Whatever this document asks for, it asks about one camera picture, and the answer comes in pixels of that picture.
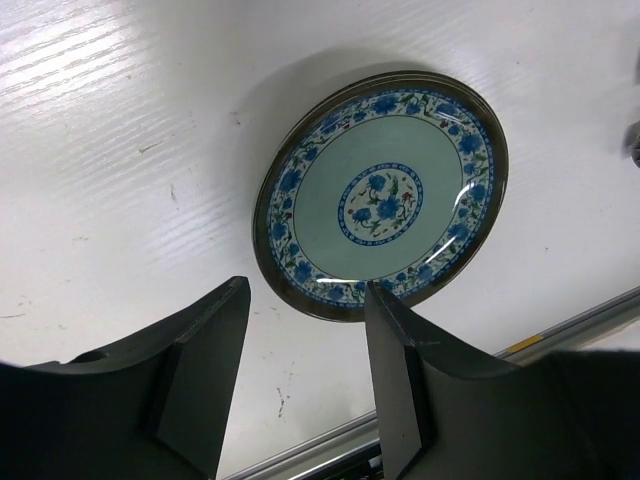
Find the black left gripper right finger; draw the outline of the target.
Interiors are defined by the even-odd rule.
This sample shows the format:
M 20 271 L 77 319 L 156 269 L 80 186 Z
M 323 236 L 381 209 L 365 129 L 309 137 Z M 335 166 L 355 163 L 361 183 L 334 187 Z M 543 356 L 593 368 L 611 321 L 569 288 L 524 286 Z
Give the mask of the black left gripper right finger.
M 377 283 L 364 319 L 388 479 L 635 479 L 639 356 L 553 352 L 519 366 Z

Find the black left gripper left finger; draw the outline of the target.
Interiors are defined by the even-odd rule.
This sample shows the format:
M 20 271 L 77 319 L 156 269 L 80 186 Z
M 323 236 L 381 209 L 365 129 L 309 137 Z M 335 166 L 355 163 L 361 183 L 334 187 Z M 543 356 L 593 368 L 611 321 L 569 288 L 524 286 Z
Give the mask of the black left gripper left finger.
M 5 479 L 212 479 L 250 310 L 246 278 L 67 363 L 1 367 Z

